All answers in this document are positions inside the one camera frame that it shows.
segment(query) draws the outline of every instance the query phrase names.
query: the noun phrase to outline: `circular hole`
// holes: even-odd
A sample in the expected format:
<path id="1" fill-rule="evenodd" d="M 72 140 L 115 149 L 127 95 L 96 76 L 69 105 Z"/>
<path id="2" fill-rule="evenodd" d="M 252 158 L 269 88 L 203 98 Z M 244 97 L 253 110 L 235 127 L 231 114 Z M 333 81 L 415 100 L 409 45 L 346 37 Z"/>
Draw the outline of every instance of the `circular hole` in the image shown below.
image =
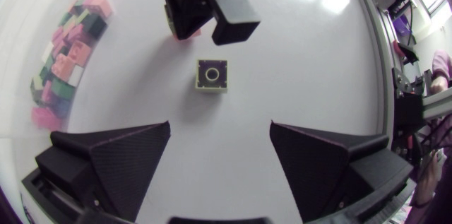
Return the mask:
<path id="1" fill-rule="evenodd" d="M 215 81 L 220 77 L 220 72 L 215 68 L 210 68 L 206 71 L 206 78 L 209 81 Z"/>

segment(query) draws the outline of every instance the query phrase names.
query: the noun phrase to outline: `pile of blocks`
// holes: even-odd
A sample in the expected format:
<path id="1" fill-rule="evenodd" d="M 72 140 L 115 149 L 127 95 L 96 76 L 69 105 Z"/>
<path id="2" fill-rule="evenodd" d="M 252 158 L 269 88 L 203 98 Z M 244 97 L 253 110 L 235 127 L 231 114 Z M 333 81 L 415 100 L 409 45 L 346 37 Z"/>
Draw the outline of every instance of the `pile of blocks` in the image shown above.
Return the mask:
<path id="1" fill-rule="evenodd" d="M 38 128 L 54 131 L 63 125 L 83 70 L 111 14 L 108 0 L 77 0 L 61 18 L 42 55 L 44 66 L 31 81 L 37 104 L 31 115 Z"/>

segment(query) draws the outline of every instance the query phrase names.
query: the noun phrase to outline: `colorful toy block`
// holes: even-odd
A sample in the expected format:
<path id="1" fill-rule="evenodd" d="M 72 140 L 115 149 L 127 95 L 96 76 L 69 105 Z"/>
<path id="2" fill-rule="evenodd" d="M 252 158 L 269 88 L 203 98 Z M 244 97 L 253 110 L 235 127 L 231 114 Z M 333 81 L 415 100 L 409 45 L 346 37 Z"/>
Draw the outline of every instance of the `colorful toy block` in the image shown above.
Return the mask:
<path id="1" fill-rule="evenodd" d="M 75 41 L 69 50 L 68 57 L 77 65 L 84 67 L 91 54 L 91 47 L 81 41 Z"/>
<path id="2" fill-rule="evenodd" d="M 86 0 L 83 7 L 87 8 L 91 13 L 97 13 L 103 18 L 108 18 L 112 14 L 112 7 L 108 0 Z"/>
<path id="3" fill-rule="evenodd" d="M 102 17 L 93 13 L 87 15 L 81 21 L 81 24 L 83 25 L 83 31 L 96 40 L 100 38 L 105 28 L 107 27 L 107 24 L 102 19 Z"/>
<path id="4" fill-rule="evenodd" d="M 55 131 L 61 128 L 61 120 L 48 107 L 34 107 L 31 109 L 31 120 L 38 128 Z"/>
<path id="5" fill-rule="evenodd" d="M 93 43 L 93 39 L 89 36 L 89 34 L 85 33 L 85 31 L 83 31 L 82 24 L 79 24 L 76 27 L 74 27 L 68 34 L 67 42 L 70 45 L 73 45 L 74 42 L 77 40 L 79 40 L 87 45 L 91 45 Z"/>
<path id="6" fill-rule="evenodd" d="M 58 54 L 68 54 L 68 51 L 69 47 L 67 43 L 62 40 L 57 46 L 55 46 L 52 56 L 56 58 Z"/>
<path id="7" fill-rule="evenodd" d="M 86 7 L 87 5 L 90 5 L 93 0 L 85 0 L 83 1 L 83 7 Z"/>
<path id="8" fill-rule="evenodd" d="M 52 95 L 52 82 L 47 81 L 42 89 L 41 101 L 46 105 L 51 105 L 54 102 L 54 96 Z"/>
<path id="9" fill-rule="evenodd" d="M 62 33 L 63 38 L 66 38 L 69 32 L 76 26 L 76 22 L 71 22 L 69 25 L 67 25 L 66 28 L 64 28 L 64 31 Z"/>
<path id="10" fill-rule="evenodd" d="M 195 89 L 204 93 L 226 93 L 227 61 L 198 60 Z"/>
<path id="11" fill-rule="evenodd" d="M 59 98 L 55 104 L 50 106 L 50 110 L 55 114 L 55 116 L 61 119 L 64 119 L 68 116 L 70 109 L 71 101 L 62 98 Z"/>
<path id="12" fill-rule="evenodd" d="M 52 81 L 52 92 L 59 98 L 70 100 L 75 91 L 76 89 L 73 86 L 70 86 L 58 78 L 54 78 Z"/>
<path id="13" fill-rule="evenodd" d="M 76 15 L 72 15 L 72 16 L 67 20 L 67 22 L 63 25 L 63 32 L 64 32 L 67 28 L 69 28 L 71 25 L 75 24 L 75 23 L 76 23 L 76 19 L 77 19 L 77 16 L 76 16 Z"/>
<path id="14" fill-rule="evenodd" d="M 58 54 L 55 63 L 52 65 L 52 73 L 67 82 L 73 71 L 75 62 L 64 54 Z"/>
<path id="15" fill-rule="evenodd" d="M 68 84 L 73 87 L 77 87 L 80 83 L 80 79 L 82 78 L 83 68 L 79 65 L 76 65 L 73 68 L 71 77 L 69 77 Z"/>
<path id="16" fill-rule="evenodd" d="M 52 42 L 55 42 L 55 40 L 58 39 L 58 37 L 63 33 L 63 26 L 59 26 L 54 34 L 52 35 Z"/>
<path id="17" fill-rule="evenodd" d="M 80 15 L 83 12 L 83 2 L 84 0 L 77 0 L 72 4 L 70 13 L 74 15 Z"/>
<path id="18" fill-rule="evenodd" d="M 40 72 L 40 78 L 42 80 L 42 85 L 43 86 L 45 85 L 45 83 L 47 81 L 52 81 L 52 79 L 54 77 L 54 75 L 50 71 L 50 69 L 52 68 L 53 63 L 54 63 L 54 59 L 53 59 L 53 57 L 51 55 L 49 55 L 44 67 L 42 67 L 42 70 Z"/>
<path id="19" fill-rule="evenodd" d="M 81 21 L 83 20 L 83 19 L 85 19 L 85 17 L 87 16 L 87 15 L 89 15 L 90 14 L 90 11 L 88 10 L 88 9 L 85 9 L 78 17 L 77 17 L 77 19 L 76 19 L 76 25 L 78 25 L 79 23 L 81 23 Z"/>
<path id="20" fill-rule="evenodd" d="M 71 17 L 72 17 L 71 13 L 69 12 L 65 13 L 61 20 L 59 21 L 58 26 L 63 26 L 64 24 L 66 24 Z"/>
<path id="21" fill-rule="evenodd" d="M 42 91 L 44 90 L 44 87 L 42 87 L 42 79 L 40 76 L 33 77 L 33 79 L 31 80 L 30 89 L 33 101 L 35 101 L 35 103 L 40 106 L 42 104 L 41 101 Z"/>
<path id="22" fill-rule="evenodd" d="M 42 62 L 44 62 L 44 63 L 47 62 L 53 49 L 54 49 L 54 44 L 52 42 L 49 42 L 49 44 L 47 44 L 47 46 L 45 47 L 44 54 L 42 54 L 42 56 L 41 56 Z"/>

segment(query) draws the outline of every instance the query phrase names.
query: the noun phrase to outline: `person's arm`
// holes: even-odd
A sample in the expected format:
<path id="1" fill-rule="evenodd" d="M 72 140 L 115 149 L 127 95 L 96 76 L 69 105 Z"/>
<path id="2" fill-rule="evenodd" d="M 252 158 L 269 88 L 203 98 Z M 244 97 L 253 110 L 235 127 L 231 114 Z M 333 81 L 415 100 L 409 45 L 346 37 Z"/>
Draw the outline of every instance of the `person's arm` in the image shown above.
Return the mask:
<path id="1" fill-rule="evenodd" d="M 436 153 L 430 153 L 431 158 L 426 158 L 427 166 L 422 172 L 420 180 L 417 182 L 415 194 L 412 197 L 412 208 L 405 224 L 419 223 L 429 208 L 430 201 L 433 199 L 433 192 L 438 184 L 437 173 L 438 156 Z"/>
<path id="2" fill-rule="evenodd" d="M 451 57 L 443 50 L 437 50 L 433 56 L 433 82 L 431 90 L 433 94 L 447 90 L 451 78 Z"/>

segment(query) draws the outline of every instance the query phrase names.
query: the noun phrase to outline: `robotic arm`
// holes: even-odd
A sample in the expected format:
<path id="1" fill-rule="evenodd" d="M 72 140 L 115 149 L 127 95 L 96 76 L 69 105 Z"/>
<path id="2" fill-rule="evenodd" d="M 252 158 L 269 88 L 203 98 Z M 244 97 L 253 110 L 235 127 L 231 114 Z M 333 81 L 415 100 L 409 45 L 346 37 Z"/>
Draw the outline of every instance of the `robotic arm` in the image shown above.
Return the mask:
<path id="1" fill-rule="evenodd" d="M 168 23 L 179 40 L 193 35 L 213 16 L 217 26 L 212 38 L 224 45 L 248 40 L 260 18 L 248 0 L 165 0 Z"/>

